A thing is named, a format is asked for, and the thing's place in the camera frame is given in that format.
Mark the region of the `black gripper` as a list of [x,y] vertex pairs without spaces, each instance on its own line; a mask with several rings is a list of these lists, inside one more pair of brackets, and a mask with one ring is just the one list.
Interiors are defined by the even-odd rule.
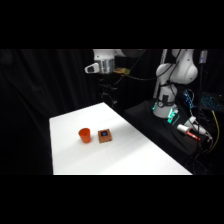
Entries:
[[[109,101],[108,96],[111,96],[116,90],[117,90],[117,88],[110,84],[101,83],[99,85],[99,94],[104,101]],[[115,108],[117,106],[117,103],[118,103],[118,101],[117,101],[116,97],[112,97],[112,107],[113,108]]]

